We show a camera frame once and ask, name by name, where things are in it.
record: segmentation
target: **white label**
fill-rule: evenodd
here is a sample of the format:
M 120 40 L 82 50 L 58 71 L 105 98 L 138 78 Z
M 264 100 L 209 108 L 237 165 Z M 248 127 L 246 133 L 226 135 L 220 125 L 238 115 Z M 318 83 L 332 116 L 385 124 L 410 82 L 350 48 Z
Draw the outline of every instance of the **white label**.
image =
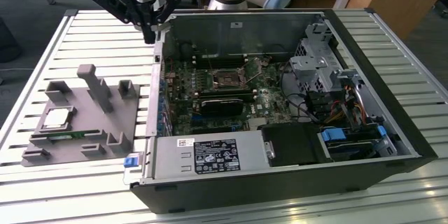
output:
M 228 164 L 229 164 L 229 166 L 236 166 L 236 165 L 238 165 L 240 163 L 238 163 L 238 162 L 229 162 Z
M 181 138 L 177 139 L 177 147 L 192 147 L 194 144 L 193 138 Z
M 72 139 L 72 136 L 50 136 L 49 140 Z

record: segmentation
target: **power supply label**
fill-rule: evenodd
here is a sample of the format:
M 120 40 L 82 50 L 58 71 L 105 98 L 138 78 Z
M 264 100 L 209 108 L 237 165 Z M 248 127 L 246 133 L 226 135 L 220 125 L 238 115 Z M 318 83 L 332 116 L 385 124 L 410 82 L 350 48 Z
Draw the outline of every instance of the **power supply label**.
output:
M 194 172 L 222 173 L 240 169 L 236 140 L 194 142 Z

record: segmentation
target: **motherboard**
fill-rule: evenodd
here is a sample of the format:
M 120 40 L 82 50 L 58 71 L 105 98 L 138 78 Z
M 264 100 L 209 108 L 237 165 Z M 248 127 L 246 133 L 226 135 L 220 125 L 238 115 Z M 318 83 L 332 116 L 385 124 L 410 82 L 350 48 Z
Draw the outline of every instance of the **motherboard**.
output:
M 278 87 L 284 63 L 268 55 L 166 61 L 166 97 L 173 135 L 256 130 L 290 121 Z

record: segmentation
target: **blue plastic latch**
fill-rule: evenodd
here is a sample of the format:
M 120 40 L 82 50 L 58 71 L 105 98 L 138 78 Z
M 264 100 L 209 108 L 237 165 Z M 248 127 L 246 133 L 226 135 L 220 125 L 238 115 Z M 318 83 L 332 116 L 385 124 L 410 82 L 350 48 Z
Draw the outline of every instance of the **blue plastic latch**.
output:
M 321 138 L 324 139 L 324 142 L 329 141 L 329 135 L 325 131 L 321 132 Z
M 386 132 L 385 132 L 385 129 L 384 129 L 384 127 L 382 127 L 382 126 L 378 126 L 378 127 L 377 127 L 377 131 L 380 132 L 380 134 L 381 134 L 381 137 L 385 137 L 385 135 L 386 135 Z
M 125 168 L 130 168 L 130 167 L 137 167 L 138 166 L 138 157 L 126 157 L 124 159 L 124 164 L 122 166 Z
M 344 131 L 341 128 L 332 128 L 332 129 L 325 129 L 324 132 L 321 133 L 321 137 L 324 141 L 332 141 L 332 140 L 344 140 L 346 139 Z

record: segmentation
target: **metal grid surface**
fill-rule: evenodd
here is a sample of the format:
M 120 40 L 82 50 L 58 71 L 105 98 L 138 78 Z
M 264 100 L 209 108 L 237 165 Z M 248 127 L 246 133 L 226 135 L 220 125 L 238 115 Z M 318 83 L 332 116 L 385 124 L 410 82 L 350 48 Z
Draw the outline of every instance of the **metal grid surface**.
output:
M 122 184 L 122 159 L 22 167 L 21 153 L 44 110 L 49 80 L 76 79 L 81 63 L 97 66 L 109 85 L 142 85 L 134 151 L 144 149 L 152 46 L 104 11 L 62 19 L 0 131 L 0 223 L 444 223 L 448 221 L 448 105 L 445 90 L 378 18 L 337 11 L 385 83 L 440 158 L 365 191 L 154 215 Z M 348 65 L 350 61 L 341 50 Z

